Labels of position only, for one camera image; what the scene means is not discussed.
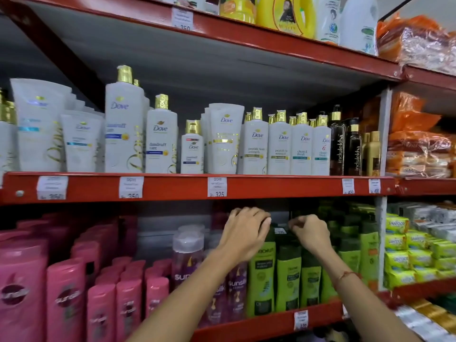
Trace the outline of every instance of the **human arm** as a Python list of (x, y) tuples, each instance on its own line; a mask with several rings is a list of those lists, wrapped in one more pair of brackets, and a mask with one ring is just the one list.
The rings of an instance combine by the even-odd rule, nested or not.
[(128, 342), (188, 342), (228, 272), (258, 252), (268, 234), (270, 214), (259, 208), (231, 212), (219, 246), (158, 306)]
[(351, 270), (333, 250), (324, 221), (315, 215), (300, 216), (289, 221), (289, 227), (337, 285), (339, 297), (363, 341), (420, 342), (358, 276), (350, 274), (339, 280)]

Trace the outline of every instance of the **price tag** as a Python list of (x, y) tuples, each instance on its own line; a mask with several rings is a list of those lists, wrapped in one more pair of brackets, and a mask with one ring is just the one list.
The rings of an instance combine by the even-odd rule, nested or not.
[(381, 191), (380, 179), (369, 179), (369, 193), (380, 194)]
[(226, 197), (227, 191), (227, 178), (208, 177), (208, 197)]
[(343, 304), (342, 304), (342, 311), (343, 311), (342, 319), (350, 318), (350, 315), (348, 314), (347, 309), (345, 308), (345, 305), (343, 305)]
[(143, 176), (121, 176), (119, 198), (142, 198)]
[(343, 194), (355, 194), (355, 180), (342, 179)]
[(294, 313), (294, 331), (305, 330), (309, 326), (309, 311), (299, 311)]
[(286, 235), (286, 230), (285, 228), (274, 228), (274, 234), (283, 234)]
[(193, 31), (193, 12), (177, 7), (172, 8), (171, 24), (182, 30)]
[(38, 200), (65, 200), (67, 186), (67, 176), (40, 176), (37, 184)]

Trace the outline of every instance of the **black bottle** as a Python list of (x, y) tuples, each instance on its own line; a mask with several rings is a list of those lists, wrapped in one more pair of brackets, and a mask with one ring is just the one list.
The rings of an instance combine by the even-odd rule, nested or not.
[(344, 172), (348, 176), (361, 176), (361, 134), (359, 132), (359, 125), (352, 123), (350, 131), (347, 134), (347, 147), (345, 153)]
[(331, 113), (331, 120), (328, 127), (331, 129), (331, 161), (329, 164), (329, 175), (344, 174), (344, 157), (345, 157), (345, 135), (346, 126), (341, 121), (340, 106), (334, 106)]

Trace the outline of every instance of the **hand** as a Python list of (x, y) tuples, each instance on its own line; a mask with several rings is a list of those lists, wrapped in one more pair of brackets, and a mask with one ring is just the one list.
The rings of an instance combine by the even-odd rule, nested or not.
[(234, 209), (225, 224), (218, 247), (233, 254), (236, 264), (248, 261), (265, 242), (270, 225), (271, 214), (258, 207)]
[(298, 237), (301, 245), (310, 253), (328, 250), (331, 247), (326, 222), (316, 215), (299, 216), (288, 221), (288, 228)]

